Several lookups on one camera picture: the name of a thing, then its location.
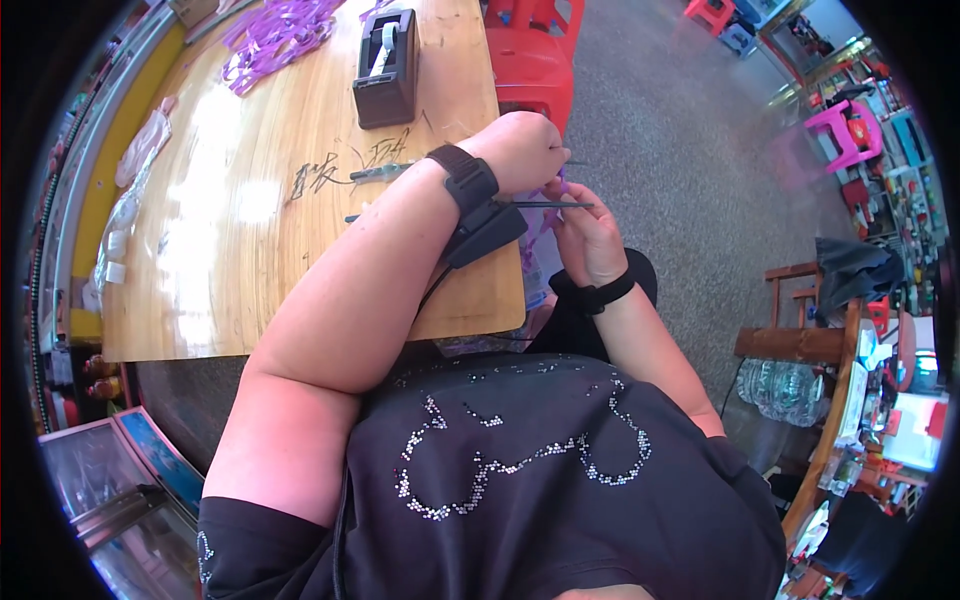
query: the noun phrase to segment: black wrist strap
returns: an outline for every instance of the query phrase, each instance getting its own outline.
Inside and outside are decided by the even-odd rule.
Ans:
[[[607,285],[601,285],[600,287],[588,285],[587,287],[576,288],[574,296],[580,310],[588,317],[592,317],[606,310],[607,304],[626,296],[630,290],[634,289],[635,283],[628,270]]]
[[[460,207],[461,219],[500,191],[487,162],[458,146],[444,144],[427,153],[426,157],[433,158],[450,174],[444,187]]]

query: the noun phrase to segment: person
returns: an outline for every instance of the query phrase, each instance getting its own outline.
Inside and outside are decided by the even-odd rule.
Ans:
[[[800,475],[775,474],[770,477],[770,488],[775,498],[792,502],[803,480]],[[860,598],[893,568],[906,546],[909,522],[903,509],[887,515],[864,492],[847,492],[835,501],[839,506],[836,509],[831,506],[827,536],[810,560],[846,575],[835,589],[836,593]],[[786,511],[781,510],[778,508],[782,518]]]
[[[565,197],[570,152],[540,114],[457,146],[501,193]],[[542,339],[395,368],[460,217],[446,176],[417,161],[263,332],[204,484],[204,597],[773,597],[769,487],[658,317],[649,261],[631,265],[583,185],[568,200],[594,206],[556,225],[571,284]],[[628,270],[646,289],[577,312],[571,290]]]

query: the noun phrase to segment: purple plastic strip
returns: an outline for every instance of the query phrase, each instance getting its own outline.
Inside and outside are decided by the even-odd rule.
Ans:
[[[263,77],[317,49],[330,37],[345,0],[264,0],[224,32],[233,53],[221,75],[242,96]]]

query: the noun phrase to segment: black t-shirt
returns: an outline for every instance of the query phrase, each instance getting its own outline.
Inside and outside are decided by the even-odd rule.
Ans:
[[[769,600],[785,565],[769,487],[653,385],[579,356],[452,361],[364,399],[347,447],[349,598]],[[330,598],[330,532],[201,503],[212,598]]]

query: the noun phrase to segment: red plastic chair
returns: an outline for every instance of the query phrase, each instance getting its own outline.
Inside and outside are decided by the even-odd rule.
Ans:
[[[577,37],[580,35],[580,23],[584,20],[584,0],[569,0],[570,20],[563,18],[557,11],[556,0],[540,0],[534,8],[534,23],[540,24],[547,30],[551,22],[557,23],[562,36],[557,37],[557,43],[564,49],[568,60],[573,62],[573,53],[577,49]]]
[[[573,61],[573,53],[577,49],[577,37],[580,35],[580,24],[584,20],[585,0],[568,0],[570,3],[570,19],[567,21],[557,11],[556,0],[490,0],[487,5],[487,15],[484,17],[484,27],[497,29],[510,27],[513,29],[529,29],[534,23],[544,31],[550,30],[551,23],[557,23],[564,34],[556,36],[557,42],[564,50],[568,60]],[[505,25],[499,14],[510,11],[509,25]]]
[[[573,68],[557,40],[536,29],[487,30],[497,101],[545,110],[563,135],[573,106]]]
[[[870,312],[870,320],[876,327],[876,335],[886,335],[887,327],[890,326],[890,302],[887,297],[874,302],[867,302],[867,310]]]
[[[710,34],[717,37],[727,27],[734,8],[732,0],[721,0],[719,10],[708,4],[708,0],[690,0],[690,4],[684,10],[684,16],[689,19],[695,16],[704,19],[710,27]]]

